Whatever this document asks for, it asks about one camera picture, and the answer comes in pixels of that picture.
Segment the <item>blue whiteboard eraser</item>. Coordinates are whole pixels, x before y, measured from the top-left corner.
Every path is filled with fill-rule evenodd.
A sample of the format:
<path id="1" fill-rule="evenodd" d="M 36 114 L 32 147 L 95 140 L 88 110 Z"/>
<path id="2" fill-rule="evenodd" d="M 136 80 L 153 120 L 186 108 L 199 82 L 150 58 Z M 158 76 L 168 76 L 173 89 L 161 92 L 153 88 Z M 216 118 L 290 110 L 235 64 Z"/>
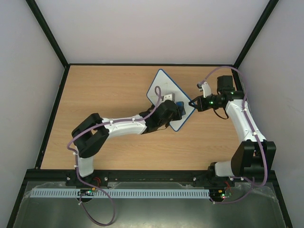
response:
<path id="1" fill-rule="evenodd" d="M 177 102 L 176 105 L 177 105 L 179 108 L 184 108 L 184 102 L 183 102 L 183 101 Z"/>

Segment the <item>small blue-framed whiteboard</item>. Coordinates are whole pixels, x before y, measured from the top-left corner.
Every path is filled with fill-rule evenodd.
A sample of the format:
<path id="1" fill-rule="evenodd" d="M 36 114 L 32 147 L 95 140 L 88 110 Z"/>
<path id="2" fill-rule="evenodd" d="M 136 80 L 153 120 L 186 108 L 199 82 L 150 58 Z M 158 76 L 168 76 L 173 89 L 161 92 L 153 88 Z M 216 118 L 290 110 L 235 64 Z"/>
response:
<path id="1" fill-rule="evenodd" d="M 156 86 L 161 88 L 162 96 L 173 93 L 175 102 L 184 103 L 185 115 L 181 117 L 181 120 L 170 122 L 170 127 L 177 132 L 195 111 L 195 108 L 189 105 L 191 99 L 163 69 L 159 69 L 146 94 L 153 105 L 156 105 L 158 100 L 154 90 Z"/>

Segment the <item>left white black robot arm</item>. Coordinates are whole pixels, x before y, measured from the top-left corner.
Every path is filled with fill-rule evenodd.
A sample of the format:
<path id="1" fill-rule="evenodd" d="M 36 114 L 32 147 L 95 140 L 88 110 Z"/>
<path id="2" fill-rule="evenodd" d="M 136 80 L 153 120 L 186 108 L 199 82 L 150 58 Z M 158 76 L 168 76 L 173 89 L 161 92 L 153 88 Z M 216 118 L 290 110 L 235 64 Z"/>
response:
<path id="1" fill-rule="evenodd" d="M 104 143 L 114 137 L 128 134 L 147 134 L 167 128 L 171 122 L 181 121 L 186 116 L 185 103 L 165 100 L 151 105 L 144 112 L 118 119 L 102 118 L 98 113 L 89 115 L 71 133 L 76 149 L 76 174 L 84 178 L 94 172 L 94 156 Z"/>

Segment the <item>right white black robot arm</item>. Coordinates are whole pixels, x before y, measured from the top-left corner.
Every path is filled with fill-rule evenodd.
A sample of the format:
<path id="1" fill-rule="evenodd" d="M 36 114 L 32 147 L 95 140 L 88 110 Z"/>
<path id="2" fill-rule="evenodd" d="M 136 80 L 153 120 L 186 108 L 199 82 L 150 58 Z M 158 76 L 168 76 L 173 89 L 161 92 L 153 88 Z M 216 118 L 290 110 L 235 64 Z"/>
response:
<path id="1" fill-rule="evenodd" d="M 217 92 L 213 94 L 206 81 L 197 84 L 203 93 L 189 102 L 199 112 L 222 108 L 237 132 L 240 145 L 229 161 L 213 162 L 207 174 L 208 183 L 218 186 L 224 177 L 240 179 L 262 187 L 266 184 L 276 153 L 276 145 L 260 132 L 250 113 L 247 97 L 235 90 L 232 76 L 217 78 Z"/>

